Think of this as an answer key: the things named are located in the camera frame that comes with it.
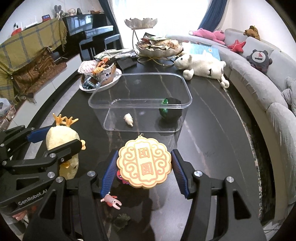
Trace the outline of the yellow plaid blanket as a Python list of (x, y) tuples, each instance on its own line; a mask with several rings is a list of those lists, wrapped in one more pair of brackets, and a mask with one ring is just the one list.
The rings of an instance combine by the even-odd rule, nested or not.
[(52, 19), (25, 29), (1, 43), (1, 97), (15, 97), (11, 76), (31, 63), (45, 48), (55, 50), (67, 43), (63, 20)]

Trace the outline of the grey curved sofa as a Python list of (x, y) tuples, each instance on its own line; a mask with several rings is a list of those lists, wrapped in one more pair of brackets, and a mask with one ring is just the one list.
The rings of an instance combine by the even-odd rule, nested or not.
[[(247, 37), (242, 31), (226, 29), (223, 32), (225, 45), (189, 33), (166, 37), (218, 49), (220, 59), (226, 62), (224, 75), (238, 90), (259, 125), (273, 168), (269, 172), (275, 188), (275, 210), (271, 215), (274, 220), (282, 220), (288, 208), (295, 204), (295, 115), (281, 95), (286, 78), (295, 77), (295, 72), (285, 74), (284, 71), (295, 67), (295, 61), (276, 46)], [(227, 48), (235, 40), (246, 41), (243, 53)], [(253, 68), (246, 59), (254, 49), (266, 50), (273, 60), (266, 74)]]

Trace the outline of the blue curtain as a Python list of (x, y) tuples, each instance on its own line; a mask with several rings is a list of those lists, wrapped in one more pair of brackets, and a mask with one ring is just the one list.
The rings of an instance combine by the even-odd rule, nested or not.
[(199, 28), (213, 32), (222, 20), (227, 2), (227, 0), (212, 0)]

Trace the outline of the clear plastic bin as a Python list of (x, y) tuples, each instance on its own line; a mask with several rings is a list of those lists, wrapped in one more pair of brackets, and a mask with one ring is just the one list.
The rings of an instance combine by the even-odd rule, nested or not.
[[(162, 104), (168, 97), (180, 100), (181, 104)], [(93, 92), (88, 104), (109, 132), (177, 133), (192, 100), (189, 87), (178, 74), (125, 73), (111, 88)], [(176, 122), (166, 123), (160, 108), (182, 109), (182, 115)], [(123, 118), (127, 113), (133, 117), (133, 127)]]

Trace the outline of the red star pillow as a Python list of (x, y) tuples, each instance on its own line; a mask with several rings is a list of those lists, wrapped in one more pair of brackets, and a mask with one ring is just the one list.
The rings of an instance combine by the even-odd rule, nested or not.
[(235, 53), (243, 53), (243, 47), (246, 44), (246, 41), (239, 42), (239, 40), (235, 40), (235, 42), (231, 45), (228, 45), (227, 48)]

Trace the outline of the purple spiderman toy camera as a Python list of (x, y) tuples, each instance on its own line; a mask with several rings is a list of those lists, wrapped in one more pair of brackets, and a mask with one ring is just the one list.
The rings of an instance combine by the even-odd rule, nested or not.
[(118, 178), (119, 180), (121, 180), (123, 184), (127, 184), (127, 185), (129, 185), (129, 182), (126, 181), (126, 180), (124, 180), (124, 179), (122, 178), (122, 176), (121, 176), (119, 170), (117, 171), (116, 175), (117, 175), (117, 178)]

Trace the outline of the grey star cushion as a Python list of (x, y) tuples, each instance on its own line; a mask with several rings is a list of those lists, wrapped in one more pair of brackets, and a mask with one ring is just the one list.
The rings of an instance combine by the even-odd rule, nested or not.
[(288, 108), (296, 115), (296, 80), (288, 76), (285, 82), (285, 89), (281, 93)]

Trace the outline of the white plush sheep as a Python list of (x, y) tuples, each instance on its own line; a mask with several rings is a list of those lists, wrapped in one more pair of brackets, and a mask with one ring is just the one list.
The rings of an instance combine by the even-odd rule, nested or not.
[(216, 79), (222, 88), (229, 87), (229, 81), (224, 77), (225, 61), (220, 61), (212, 54), (204, 52), (202, 54), (184, 54), (175, 60), (175, 66), (183, 70), (183, 78), (191, 80), (194, 75)]

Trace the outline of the pink plush toy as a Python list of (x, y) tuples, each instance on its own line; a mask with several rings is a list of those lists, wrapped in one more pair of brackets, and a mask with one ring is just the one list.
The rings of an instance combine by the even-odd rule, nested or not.
[(200, 29), (198, 29), (196, 31), (190, 31), (189, 35), (205, 38), (205, 39), (217, 42), (219, 44), (225, 45), (225, 42), (224, 42), (225, 34), (224, 34), (223, 31), (211, 32), (209, 30), (200, 28)]

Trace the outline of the small dark green toy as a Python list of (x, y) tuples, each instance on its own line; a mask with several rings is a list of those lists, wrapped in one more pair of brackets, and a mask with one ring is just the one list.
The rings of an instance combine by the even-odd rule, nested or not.
[(125, 228), (128, 225), (130, 219), (131, 217), (126, 213), (119, 214), (113, 221), (114, 229), (118, 232), (121, 229)]

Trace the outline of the black piano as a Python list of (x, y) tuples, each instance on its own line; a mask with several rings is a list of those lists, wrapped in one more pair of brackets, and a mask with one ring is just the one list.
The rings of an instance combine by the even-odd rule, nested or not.
[(94, 59), (96, 46), (102, 38), (113, 32), (113, 25), (105, 14), (81, 14), (66, 16), (63, 22), (67, 29), (65, 50), (80, 54), (84, 60)]

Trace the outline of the black piano bench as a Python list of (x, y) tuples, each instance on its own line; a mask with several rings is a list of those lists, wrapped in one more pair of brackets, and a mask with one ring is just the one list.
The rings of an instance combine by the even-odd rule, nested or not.
[(111, 36), (94, 36), (79, 43), (80, 57), (84, 60), (94, 60), (94, 56), (111, 49), (122, 49), (121, 36), (115, 34)]

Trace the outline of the brown patterned throw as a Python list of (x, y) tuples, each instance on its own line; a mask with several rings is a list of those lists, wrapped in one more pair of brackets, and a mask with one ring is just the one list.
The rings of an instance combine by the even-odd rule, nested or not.
[(55, 78), (67, 64), (56, 64), (49, 49), (45, 48), (32, 62), (11, 75), (16, 99), (33, 99), (34, 94), (51, 79)]

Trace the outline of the mooncake cookie keychain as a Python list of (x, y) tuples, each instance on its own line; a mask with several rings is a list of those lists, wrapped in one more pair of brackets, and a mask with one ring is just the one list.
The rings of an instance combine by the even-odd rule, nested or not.
[(116, 164), (122, 178), (134, 188), (151, 189), (165, 182), (172, 170), (167, 147), (142, 135), (120, 148)]

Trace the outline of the dark gear shaped cushion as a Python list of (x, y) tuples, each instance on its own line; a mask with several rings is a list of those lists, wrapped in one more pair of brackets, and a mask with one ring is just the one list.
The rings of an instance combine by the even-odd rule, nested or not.
[(267, 73), (269, 66), (273, 63), (273, 60), (269, 58), (266, 50), (259, 51), (254, 49), (252, 53), (246, 57), (246, 59), (253, 68), (263, 74)]

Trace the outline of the small pink crab toy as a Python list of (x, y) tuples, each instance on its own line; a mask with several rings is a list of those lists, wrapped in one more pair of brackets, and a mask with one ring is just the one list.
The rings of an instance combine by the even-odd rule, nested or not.
[(121, 209), (122, 203), (117, 199), (117, 196), (106, 194), (100, 202), (105, 202), (108, 206), (115, 208), (117, 210)]

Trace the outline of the white tray with clutter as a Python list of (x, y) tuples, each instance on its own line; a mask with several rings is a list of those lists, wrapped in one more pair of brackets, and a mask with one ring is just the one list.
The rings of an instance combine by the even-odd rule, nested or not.
[(100, 92), (117, 84), (122, 71), (116, 67), (114, 58), (83, 61), (78, 73), (81, 74), (79, 89), (86, 93)]

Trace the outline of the brown teddy bear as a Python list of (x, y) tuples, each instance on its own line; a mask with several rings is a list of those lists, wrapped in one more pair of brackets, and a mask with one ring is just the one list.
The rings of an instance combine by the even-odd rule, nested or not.
[(243, 35), (245, 35), (247, 37), (253, 37), (253, 38), (260, 41), (260, 36), (259, 36), (258, 30), (254, 26), (250, 26), (249, 29), (245, 30)]

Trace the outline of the yellow plush chick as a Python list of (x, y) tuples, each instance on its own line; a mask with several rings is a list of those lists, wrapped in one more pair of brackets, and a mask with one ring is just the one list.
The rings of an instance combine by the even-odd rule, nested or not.
[(79, 167), (79, 152), (86, 149), (86, 142), (72, 129), (79, 119), (53, 114), (55, 125), (46, 134), (48, 153), (57, 154), (59, 175), (66, 180), (73, 179)]

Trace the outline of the two-tier silver snack stand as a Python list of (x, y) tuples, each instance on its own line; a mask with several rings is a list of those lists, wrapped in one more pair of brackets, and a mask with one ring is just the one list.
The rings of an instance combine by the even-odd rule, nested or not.
[(139, 38), (136, 33), (137, 30), (152, 29), (157, 23), (158, 20), (153, 18), (125, 20), (125, 25), (132, 30), (132, 47), (138, 63), (144, 64), (153, 61), (160, 66), (170, 67), (175, 64), (175, 58), (180, 56), (183, 51), (182, 44), (177, 40), (157, 37), (149, 33), (145, 33), (142, 38)]

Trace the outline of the blue book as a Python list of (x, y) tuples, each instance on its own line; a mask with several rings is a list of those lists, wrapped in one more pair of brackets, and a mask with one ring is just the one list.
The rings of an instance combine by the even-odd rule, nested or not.
[(219, 51), (217, 48), (206, 46), (206, 45), (200, 45), (200, 44), (194, 44), (194, 43), (182, 43), (183, 51), (188, 54), (203, 54), (204, 51), (211, 54), (214, 58), (220, 59)]

